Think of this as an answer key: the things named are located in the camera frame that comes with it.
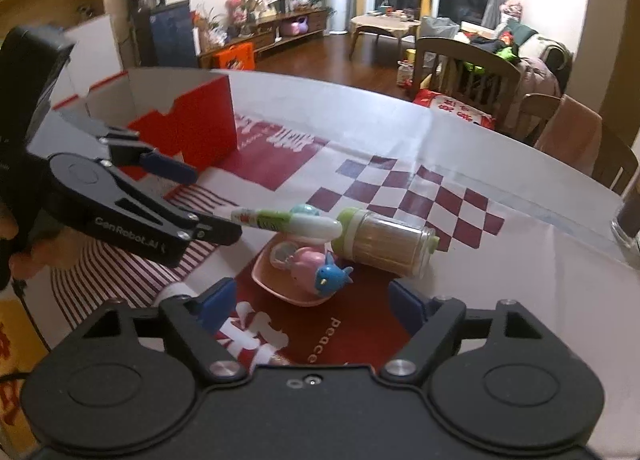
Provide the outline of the person left hand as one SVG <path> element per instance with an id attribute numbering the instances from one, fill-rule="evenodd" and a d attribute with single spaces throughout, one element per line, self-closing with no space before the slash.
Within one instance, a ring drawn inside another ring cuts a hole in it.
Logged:
<path id="1" fill-rule="evenodd" d="M 1 251 L 1 289 L 9 284 L 11 278 L 27 280 L 47 266 L 70 269 L 91 240 L 43 210 L 38 213 L 34 230 L 32 241 L 19 246 L 16 252 L 6 255 Z"/>

